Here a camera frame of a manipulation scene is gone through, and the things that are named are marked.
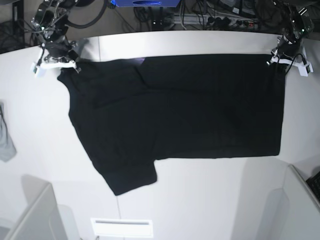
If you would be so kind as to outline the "black T-shirt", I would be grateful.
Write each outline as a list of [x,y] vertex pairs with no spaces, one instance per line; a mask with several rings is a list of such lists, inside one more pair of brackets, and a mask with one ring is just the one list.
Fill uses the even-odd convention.
[[266,54],[81,61],[61,70],[69,119],[116,196],[157,181],[155,161],[276,156],[286,68]]

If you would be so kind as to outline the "grey cloth at table edge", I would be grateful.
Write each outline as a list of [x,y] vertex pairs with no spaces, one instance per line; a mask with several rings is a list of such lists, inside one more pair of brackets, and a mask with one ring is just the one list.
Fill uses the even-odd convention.
[[17,150],[9,134],[4,116],[4,103],[0,102],[0,160],[8,162],[14,158]]

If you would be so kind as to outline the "white partition panel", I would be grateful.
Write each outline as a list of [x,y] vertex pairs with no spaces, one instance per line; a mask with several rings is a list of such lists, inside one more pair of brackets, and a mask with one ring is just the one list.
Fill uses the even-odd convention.
[[28,204],[5,240],[67,240],[51,183],[46,182]]
[[260,222],[264,240],[318,240],[320,203],[293,165],[289,165],[281,188],[267,197]]

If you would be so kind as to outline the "white partition panel right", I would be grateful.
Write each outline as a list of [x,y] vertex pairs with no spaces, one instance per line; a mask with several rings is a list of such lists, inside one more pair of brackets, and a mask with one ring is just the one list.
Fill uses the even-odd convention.
[[293,165],[289,165],[281,188],[267,197],[260,222],[264,240],[318,240],[320,203]]

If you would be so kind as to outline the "white power strip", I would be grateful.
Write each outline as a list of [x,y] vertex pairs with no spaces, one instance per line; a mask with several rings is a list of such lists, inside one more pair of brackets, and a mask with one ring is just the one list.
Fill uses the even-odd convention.
[[253,27],[258,22],[255,18],[232,17],[232,16],[209,16],[207,18],[206,26],[215,28],[227,27]]

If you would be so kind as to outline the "white partition panel left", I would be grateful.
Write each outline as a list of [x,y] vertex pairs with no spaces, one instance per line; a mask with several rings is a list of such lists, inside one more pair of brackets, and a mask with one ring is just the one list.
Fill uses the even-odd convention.
[[46,182],[28,204],[5,240],[67,240],[51,183]]

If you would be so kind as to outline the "black keyboard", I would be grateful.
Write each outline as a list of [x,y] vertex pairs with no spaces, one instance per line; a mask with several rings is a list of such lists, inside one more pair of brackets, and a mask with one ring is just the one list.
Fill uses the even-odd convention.
[[320,200],[320,172],[318,172],[315,176],[307,179],[306,183],[315,197]]

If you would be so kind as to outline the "blue box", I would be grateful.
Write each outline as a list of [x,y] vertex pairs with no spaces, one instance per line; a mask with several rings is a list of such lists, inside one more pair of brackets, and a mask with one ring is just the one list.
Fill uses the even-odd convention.
[[180,0],[111,0],[117,7],[176,7]]

